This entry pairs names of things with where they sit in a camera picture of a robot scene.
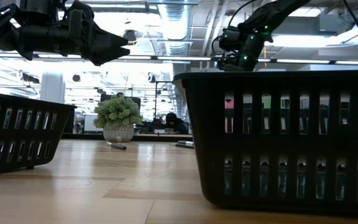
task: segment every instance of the robotic arm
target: robotic arm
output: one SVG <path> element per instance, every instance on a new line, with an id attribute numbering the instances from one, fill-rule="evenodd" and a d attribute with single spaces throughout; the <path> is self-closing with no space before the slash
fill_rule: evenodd
<path id="1" fill-rule="evenodd" d="M 219 46 L 226 52 L 218 61 L 218 68 L 227 72 L 251 72 L 254 70 L 265 41 L 273 42 L 272 32 L 292 12 L 310 0 L 278 0 L 258 8 L 237 27 L 223 29 Z"/>
<path id="2" fill-rule="evenodd" d="M 122 48 L 128 40 L 100 29 L 91 7 L 74 1 L 66 9 L 67 0 L 60 1 L 27 0 L 21 1 L 20 7 L 0 8 L 0 49 L 16 50 L 27 60 L 32 60 L 34 52 L 80 55 L 97 66 L 129 54 Z M 60 21 L 59 8 L 65 11 Z"/>

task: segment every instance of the dark hoodie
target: dark hoodie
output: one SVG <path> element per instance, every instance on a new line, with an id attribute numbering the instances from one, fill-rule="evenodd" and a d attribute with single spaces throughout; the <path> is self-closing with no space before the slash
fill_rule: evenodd
<path id="1" fill-rule="evenodd" d="M 174 113 L 167 114 L 165 120 L 166 120 L 165 128 L 172 128 L 175 132 L 178 132 L 179 134 L 188 134 L 185 123 L 181 119 L 177 118 L 176 114 Z"/>

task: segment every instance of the wood grain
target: wood grain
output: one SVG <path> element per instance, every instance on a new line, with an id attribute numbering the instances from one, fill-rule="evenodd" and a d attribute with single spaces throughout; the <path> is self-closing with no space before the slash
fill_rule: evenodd
<path id="1" fill-rule="evenodd" d="M 51 163 L 0 174 L 0 223 L 358 223 L 218 209 L 202 196 L 193 149 L 126 145 L 64 140 Z"/>

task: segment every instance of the white pot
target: white pot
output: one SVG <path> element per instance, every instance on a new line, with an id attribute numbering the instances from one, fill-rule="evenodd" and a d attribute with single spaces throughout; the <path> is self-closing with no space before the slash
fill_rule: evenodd
<path id="1" fill-rule="evenodd" d="M 103 137 L 108 142 L 129 142 L 134 137 L 134 125 L 113 126 L 106 124 Z"/>

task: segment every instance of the black plastic basket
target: black plastic basket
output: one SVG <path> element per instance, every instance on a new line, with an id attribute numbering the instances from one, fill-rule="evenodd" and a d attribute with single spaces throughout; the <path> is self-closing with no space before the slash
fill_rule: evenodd
<path id="1" fill-rule="evenodd" d="M 358 213 L 358 71 L 186 73 L 174 83 L 208 201 Z"/>
<path id="2" fill-rule="evenodd" d="M 0 172 L 50 162 L 74 106 L 0 95 Z"/>

